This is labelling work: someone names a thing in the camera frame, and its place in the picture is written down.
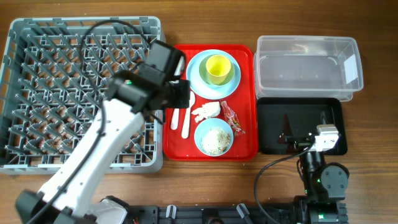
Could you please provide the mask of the white paper napkin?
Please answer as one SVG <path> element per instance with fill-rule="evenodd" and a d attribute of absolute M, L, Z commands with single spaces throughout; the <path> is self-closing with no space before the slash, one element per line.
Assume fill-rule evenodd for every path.
<path fill-rule="evenodd" d="M 199 123 L 204 119 L 214 118 L 220 114 L 221 107 L 218 101 L 203 104 L 201 107 L 192 111 L 195 115 L 195 122 Z"/>

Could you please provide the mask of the light blue small bowl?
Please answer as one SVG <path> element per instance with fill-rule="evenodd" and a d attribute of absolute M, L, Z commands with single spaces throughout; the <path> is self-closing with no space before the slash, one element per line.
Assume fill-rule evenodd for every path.
<path fill-rule="evenodd" d="M 221 128 L 221 129 L 224 129 L 226 132 L 230 133 L 230 135 L 231 135 L 232 141 L 231 141 L 231 143 L 229 144 L 228 150 L 221 154 L 221 155 L 223 155 L 223 154 L 227 153 L 227 152 L 231 149 L 231 146 L 233 145 L 233 141 L 234 141 L 234 134 L 233 134 L 233 131 L 232 131 L 231 127 L 229 126 L 229 124 L 228 124 L 226 121 L 222 120 L 222 119 L 219 119 L 219 118 L 210 118 L 210 119 L 206 119 L 206 120 L 202 121 L 202 122 L 197 126 L 197 128 L 196 128 L 196 130 L 195 130 L 195 133 L 194 133 L 195 144 L 196 144 L 197 148 L 198 148 L 202 153 L 204 153 L 204 154 L 207 155 L 207 156 L 211 156 L 211 155 L 206 154 L 205 152 L 202 151 L 201 146 L 200 146 L 200 141 L 201 141 L 203 135 L 204 135 L 209 129 L 212 129 L 212 128 Z"/>

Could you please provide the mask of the red plastic snack wrapper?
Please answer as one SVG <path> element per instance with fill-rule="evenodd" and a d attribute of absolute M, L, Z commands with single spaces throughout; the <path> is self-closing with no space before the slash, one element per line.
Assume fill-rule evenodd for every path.
<path fill-rule="evenodd" d="M 246 132 L 242 129 L 237 114 L 228 106 L 227 102 L 221 101 L 220 106 L 224 114 L 224 119 L 233 130 L 234 136 L 245 134 Z"/>

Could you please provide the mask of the rice and food scraps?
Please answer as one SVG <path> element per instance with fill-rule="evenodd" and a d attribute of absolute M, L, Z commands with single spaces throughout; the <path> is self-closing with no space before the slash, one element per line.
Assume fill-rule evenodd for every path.
<path fill-rule="evenodd" d="M 221 128 L 212 128 L 203 135 L 200 146 L 206 154 L 219 156 L 228 150 L 231 141 L 230 133 Z"/>

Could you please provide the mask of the white plastic fork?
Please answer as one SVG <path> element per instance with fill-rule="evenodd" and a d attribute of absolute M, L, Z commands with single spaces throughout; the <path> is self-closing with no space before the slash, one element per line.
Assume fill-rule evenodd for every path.
<path fill-rule="evenodd" d="M 185 59 L 183 57 L 180 57 L 180 60 L 178 62 L 176 71 L 174 73 L 175 76 L 181 75 L 183 69 L 185 66 Z M 175 108 L 172 114 L 172 120 L 170 123 L 170 128 L 171 130 L 176 130 L 178 128 L 178 119 L 179 119 L 179 109 Z"/>

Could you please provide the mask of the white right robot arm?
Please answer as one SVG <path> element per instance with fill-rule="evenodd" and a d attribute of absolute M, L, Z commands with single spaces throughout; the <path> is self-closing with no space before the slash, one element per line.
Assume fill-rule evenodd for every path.
<path fill-rule="evenodd" d="M 272 214 L 280 223 L 348 223 L 345 199 L 349 171 L 337 163 L 326 163 L 324 152 L 333 148 L 339 138 L 338 133 L 317 134 L 295 138 L 291 134 L 281 134 L 279 144 L 292 144 L 299 150 L 309 147 L 301 155 L 297 169 L 306 190 L 305 195 L 296 196 L 292 203 L 278 205 Z"/>

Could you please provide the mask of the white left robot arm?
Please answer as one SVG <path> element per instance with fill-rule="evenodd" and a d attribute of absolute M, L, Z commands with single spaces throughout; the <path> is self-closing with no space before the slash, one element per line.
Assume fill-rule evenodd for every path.
<path fill-rule="evenodd" d="M 23 191 L 16 201 L 22 223 L 124 223 L 129 205 L 115 198 L 92 204 L 111 163 L 145 118 L 163 108 L 186 108 L 189 82 L 185 62 L 143 63 L 137 74 L 112 78 L 89 130 L 66 163 L 37 193 Z"/>

